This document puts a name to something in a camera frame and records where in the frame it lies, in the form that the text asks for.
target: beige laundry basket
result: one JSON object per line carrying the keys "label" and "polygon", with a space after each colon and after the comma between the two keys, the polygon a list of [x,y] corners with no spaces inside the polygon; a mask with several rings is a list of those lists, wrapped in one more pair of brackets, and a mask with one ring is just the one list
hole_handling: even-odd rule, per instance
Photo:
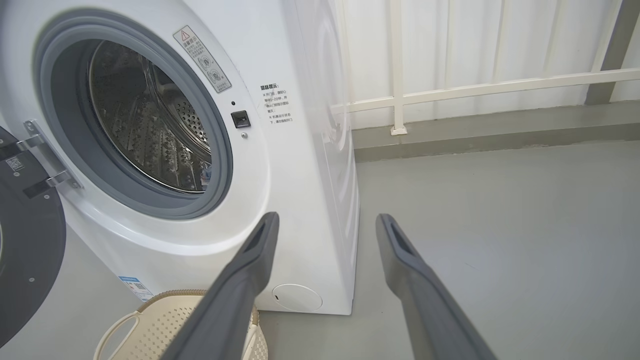
{"label": "beige laundry basket", "polygon": [[[159,359],[205,293],[206,290],[173,290],[152,297],[138,310],[121,318],[107,330],[95,349],[93,360],[100,359],[107,340],[132,318],[136,323],[108,359]],[[258,311],[254,306],[244,341],[242,360],[268,359],[267,343],[258,319]]]}

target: metal railing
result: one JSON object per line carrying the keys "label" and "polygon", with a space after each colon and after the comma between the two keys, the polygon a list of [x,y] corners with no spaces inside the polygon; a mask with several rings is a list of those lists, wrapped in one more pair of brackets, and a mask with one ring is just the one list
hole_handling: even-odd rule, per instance
{"label": "metal railing", "polygon": [[[342,27],[342,53],[346,63],[346,72],[349,79],[349,92],[353,98],[353,84],[351,84],[351,64],[349,58],[349,42],[346,36],[346,17],[344,15],[344,3],[348,0],[338,0],[338,21]],[[349,112],[373,110],[380,108],[393,107],[394,109],[394,126],[391,129],[391,135],[406,134],[403,119],[403,106],[409,104],[417,104],[420,102],[431,102],[446,99],[457,99],[461,97],[471,97],[478,95],[499,94],[506,92],[517,92],[522,90],[534,90],[542,88],[554,88],[560,86],[588,85],[595,83],[612,83],[617,81],[628,81],[640,79],[640,67],[632,69],[606,70],[601,71],[602,63],[611,40],[618,12],[622,0],[613,0],[609,13],[605,20],[604,31],[600,38],[598,48],[596,50],[595,59],[591,72],[581,72],[574,74],[565,74],[559,76],[549,75],[549,64],[554,57],[556,51],[556,40],[558,38],[558,24],[563,19],[563,13],[566,8],[566,0],[557,0],[552,21],[551,35],[547,44],[545,61],[542,69],[542,76],[539,78],[517,79],[510,81],[497,81],[500,73],[500,61],[502,59],[502,50],[504,49],[504,34],[507,24],[507,9],[512,0],[502,0],[500,5],[500,23],[498,27],[498,39],[495,46],[495,56],[493,58],[493,74],[490,83],[450,87],[453,42],[455,41],[455,33],[453,31],[454,17],[451,9],[454,2],[448,1],[448,23],[447,23],[447,41],[445,53],[445,81],[444,87],[436,90],[425,92],[417,92],[405,94],[403,88],[403,54],[402,54],[402,15],[401,0],[388,0],[389,19],[390,19],[390,43],[391,43],[391,59],[392,59],[392,80],[393,80],[393,96],[382,97],[378,99],[368,99],[363,101],[355,101],[349,103]]]}

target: washing machine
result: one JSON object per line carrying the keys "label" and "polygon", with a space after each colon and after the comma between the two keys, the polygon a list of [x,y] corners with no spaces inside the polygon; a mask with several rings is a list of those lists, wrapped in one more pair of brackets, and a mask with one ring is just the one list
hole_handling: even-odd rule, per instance
{"label": "washing machine", "polygon": [[[67,224],[142,300],[208,288],[276,211],[257,307],[351,313],[359,198],[331,1],[0,11],[0,125],[16,137],[0,149],[49,176],[24,177],[24,201],[55,187]],[[19,177],[21,156],[0,166]]]}

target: warning sticker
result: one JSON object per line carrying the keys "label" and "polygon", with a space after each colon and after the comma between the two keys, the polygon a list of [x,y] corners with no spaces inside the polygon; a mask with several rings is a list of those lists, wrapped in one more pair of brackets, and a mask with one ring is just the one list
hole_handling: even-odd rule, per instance
{"label": "warning sticker", "polygon": [[154,297],[154,294],[151,293],[142,282],[135,277],[126,277],[126,276],[118,276],[122,282],[124,282],[137,297],[142,301],[147,301]]}
{"label": "warning sticker", "polygon": [[211,56],[209,50],[204,47],[189,26],[180,29],[173,34],[173,37],[189,53],[189,56],[196,61],[200,70],[207,76],[213,88],[216,89],[216,92],[220,93],[231,87],[231,82],[227,79],[216,59]]}
{"label": "warning sticker", "polygon": [[260,90],[262,90],[264,108],[267,109],[267,115],[272,124],[293,121],[287,90],[280,88],[276,83],[261,85]]}

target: white wall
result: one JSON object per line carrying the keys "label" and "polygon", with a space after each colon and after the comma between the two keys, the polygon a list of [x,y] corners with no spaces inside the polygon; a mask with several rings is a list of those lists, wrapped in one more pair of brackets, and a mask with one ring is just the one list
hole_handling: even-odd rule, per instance
{"label": "white wall", "polygon": [[[336,0],[343,6],[351,101],[392,96],[389,1],[402,2],[404,93],[444,87],[448,0]],[[557,0],[509,0],[497,81],[541,77]],[[501,0],[452,2],[451,84],[489,83]],[[589,72],[613,0],[566,0],[549,76]],[[624,67],[640,66],[640,34]],[[404,122],[583,104],[587,85],[483,95],[404,106]],[[640,99],[640,81],[621,83],[613,101]],[[353,127],[393,124],[392,108],[352,114]]]}

